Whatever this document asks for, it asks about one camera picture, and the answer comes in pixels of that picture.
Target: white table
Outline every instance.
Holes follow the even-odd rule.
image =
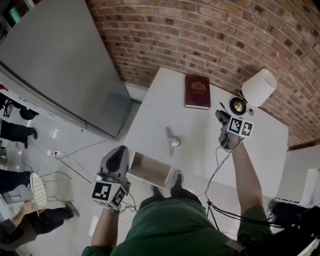
[[[209,179],[217,167],[216,148],[222,125],[216,118],[219,102],[229,109],[233,97],[214,85],[210,85],[211,108],[209,110],[184,107],[185,75],[161,67],[148,90],[131,125],[124,144],[152,159],[183,172]],[[265,196],[275,197],[282,178],[288,141],[288,127],[265,113],[251,107],[254,116],[243,115],[254,123],[251,138],[244,140],[252,164],[258,175]],[[181,138],[181,145],[168,157],[166,127]],[[219,162],[227,153],[218,149]],[[223,164],[213,179],[218,183],[236,187],[232,157]]]

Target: red book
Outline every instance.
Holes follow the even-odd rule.
[[[184,106],[208,110],[211,107],[209,78],[187,74],[184,79]]]

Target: white floor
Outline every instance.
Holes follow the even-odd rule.
[[[137,111],[138,108],[139,105],[134,105],[135,111]],[[80,130],[65,126],[64,124],[44,116],[37,116],[32,120],[30,126],[36,128],[38,139],[34,140],[31,138],[29,140],[28,149],[24,149],[24,146],[21,143],[17,144],[23,151],[23,160],[40,176],[59,171],[72,178],[72,180],[47,182],[46,186],[49,196],[55,196],[59,200],[73,200],[74,205],[80,212],[80,218],[71,219],[53,232],[38,236],[35,241],[21,246],[19,249],[20,252],[32,254],[33,256],[81,255],[84,247],[88,246],[91,241],[89,230],[92,220],[95,216],[99,217],[102,211],[101,206],[91,200],[95,181],[94,175],[99,169],[101,159],[111,149],[123,143],[132,118],[133,116],[131,117],[131,120],[128,120],[126,123],[125,128],[123,129],[124,135],[119,141],[105,141],[106,139],[103,137],[87,131],[81,132]],[[16,109],[13,110],[8,121],[16,124],[28,124],[27,121],[20,117]],[[66,164],[70,165],[86,179],[91,181],[92,184],[88,183],[58,160],[53,159],[51,155],[52,152],[58,150],[70,154],[78,149],[99,142],[103,143],[85,148],[72,154],[68,159],[63,159]],[[90,174],[84,171],[75,161]],[[29,170],[22,162],[22,153],[12,142],[8,143],[8,170],[19,172]],[[49,175],[43,179],[48,181],[53,178],[57,177]],[[140,205],[142,200],[151,196],[150,185],[135,178],[131,178],[130,181],[132,182],[130,192],[133,195],[136,204]],[[188,174],[184,176],[183,186],[194,194],[201,195],[204,193],[207,183],[208,180],[204,178]],[[23,186],[20,186],[14,193],[19,193],[24,199],[31,198],[32,196],[31,192]],[[163,194],[169,196],[169,189],[163,191]],[[234,188],[212,182],[208,194],[212,202],[219,208],[236,214],[240,213],[237,193]],[[207,206],[204,195],[200,196],[200,200],[204,206]],[[133,204],[132,199],[128,196],[125,197],[124,202]],[[50,202],[48,205],[49,208],[59,206],[61,206],[60,202]],[[124,241],[128,230],[131,227],[133,217],[134,213],[129,209],[121,214],[118,228],[118,243]],[[235,238],[239,222],[219,213],[215,213],[215,217],[220,230],[225,232],[228,236]]]

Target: pants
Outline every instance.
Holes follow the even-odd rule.
[[[16,172],[0,169],[0,194],[14,190],[19,185],[30,183],[30,171]]]
[[[142,209],[143,207],[146,207],[147,205],[149,205],[151,203],[160,202],[165,199],[165,197],[161,194],[160,190],[157,187],[154,187],[153,191],[154,191],[154,195],[143,200],[140,204],[139,209]],[[197,203],[199,203],[201,205],[200,200],[198,199],[198,197],[195,194],[191,193],[189,190],[182,188],[182,186],[178,183],[176,183],[171,188],[170,194],[171,194],[170,198],[174,198],[174,199],[185,198],[185,199],[196,201]]]
[[[64,220],[71,219],[73,213],[66,207],[46,209],[38,216],[37,212],[27,214],[25,217],[35,230],[36,235],[50,233],[63,225]]]
[[[12,142],[26,143],[32,128],[2,120],[0,137]]]

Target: sneaker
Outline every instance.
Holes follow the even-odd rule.
[[[79,218],[80,217],[79,212],[76,210],[76,208],[72,204],[72,202],[67,201],[67,202],[64,202],[64,204],[65,204],[65,207],[72,212],[74,218]]]
[[[176,170],[173,174],[173,184],[180,183],[181,187],[184,184],[184,175],[180,170]]]
[[[36,140],[36,139],[38,139],[38,133],[37,133],[37,131],[36,131],[36,129],[35,128],[31,128],[31,135],[33,136],[33,138]]]

